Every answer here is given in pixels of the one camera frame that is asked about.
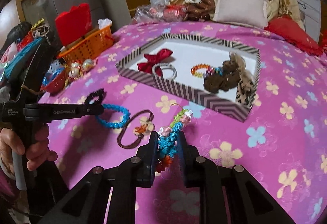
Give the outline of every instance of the blue beaded bracelet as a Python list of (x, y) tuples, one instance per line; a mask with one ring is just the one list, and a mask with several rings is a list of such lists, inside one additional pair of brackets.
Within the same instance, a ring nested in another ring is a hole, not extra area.
[(105, 109), (120, 111), (124, 114), (122, 121), (119, 123), (106, 122), (105, 120), (102, 120), (98, 115), (96, 115), (95, 118), (98, 120), (98, 122), (106, 128), (123, 128), (127, 121), (130, 119), (130, 112), (125, 107), (114, 104), (103, 104), (102, 106)]

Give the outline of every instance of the silver bolt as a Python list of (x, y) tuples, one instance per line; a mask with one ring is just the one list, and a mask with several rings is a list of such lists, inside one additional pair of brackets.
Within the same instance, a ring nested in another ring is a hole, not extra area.
[(203, 162), (205, 162), (205, 157), (203, 157), (203, 156), (198, 156), (198, 157), (195, 158), (195, 160), (196, 160), (196, 162), (198, 162), (198, 163), (203, 163)]
[(243, 172), (243, 171), (244, 171), (244, 167), (241, 166), (241, 165), (236, 165), (236, 166), (234, 167), (234, 170), (236, 170), (237, 172)]
[(132, 158), (130, 159), (130, 161), (131, 161), (132, 163), (139, 163), (139, 162), (141, 161), (141, 158), (135, 156), (135, 157), (132, 157)]
[(94, 167), (94, 168), (92, 169), (92, 172), (93, 172), (94, 174), (99, 174), (99, 173), (101, 173), (102, 171), (103, 171), (103, 168), (100, 167), (100, 166), (98, 166), (98, 167)]

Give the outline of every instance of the gray spiral ring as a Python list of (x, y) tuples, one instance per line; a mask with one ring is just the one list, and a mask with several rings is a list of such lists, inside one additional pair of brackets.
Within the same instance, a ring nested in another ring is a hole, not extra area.
[(157, 77), (158, 77), (158, 75), (156, 74), (156, 68), (158, 68), (158, 67), (160, 67), (160, 66), (167, 66), (167, 67), (169, 67), (171, 70), (173, 70), (174, 74), (173, 74), (173, 76), (171, 76), (170, 78), (167, 78), (168, 80), (173, 81), (173, 80), (177, 77), (177, 70), (176, 70), (176, 68), (175, 68), (172, 64), (168, 64), (168, 63), (159, 63), (159, 64), (155, 64), (155, 65), (153, 66), (153, 68), (152, 68), (152, 74), (153, 74), (154, 76), (157, 76)]

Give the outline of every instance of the white pillow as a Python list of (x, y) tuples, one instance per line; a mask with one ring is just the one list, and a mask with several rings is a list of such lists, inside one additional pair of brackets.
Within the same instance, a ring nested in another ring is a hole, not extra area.
[(263, 29), (268, 26), (266, 7), (267, 0), (217, 0), (213, 21)]

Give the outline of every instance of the pink floral bedsheet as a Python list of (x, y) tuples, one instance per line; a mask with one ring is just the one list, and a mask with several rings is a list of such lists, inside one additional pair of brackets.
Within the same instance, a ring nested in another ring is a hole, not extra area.
[[(217, 37), (260, 49), (260, 83), (244, 123), (118, 75), (116, 61), (165, 32)], [(171, 103), (192, 109), (194, 118), (185, 135), (201, 155), (218, 165), (243, 165), (297, 224), (316, 221), (327, 204), (326, 55), (310, 57), (267, 31), (215, 23), (132, 25), (115, 36), (119, 41), (99, 57), (96, 68), (57, 96), (45, 94), (40, 102), (83, 103), (90, 92), (104, 88), (104, 103), (127, 107), (132, 115), (151, 110), (155, 129), (168, 125), (180, 111)], [(121, 118), (121, 113), (107, 115), (110, 121)], [(123, 144), (135, 140), (132, 130), (145, 118), (130, 125)], [(49, 126), (50, 148), (58, 152), (57, 166), (70, 188), (94, 166), (117, 166), (137, 151), (120, 148), (120, 130), (100, 126), (94, 116)], [(198, 189), (184, 188), (177, 162), (156, 173), (151, 189), (137, 189), (136, 201), (136, 224), (198, 223)]]

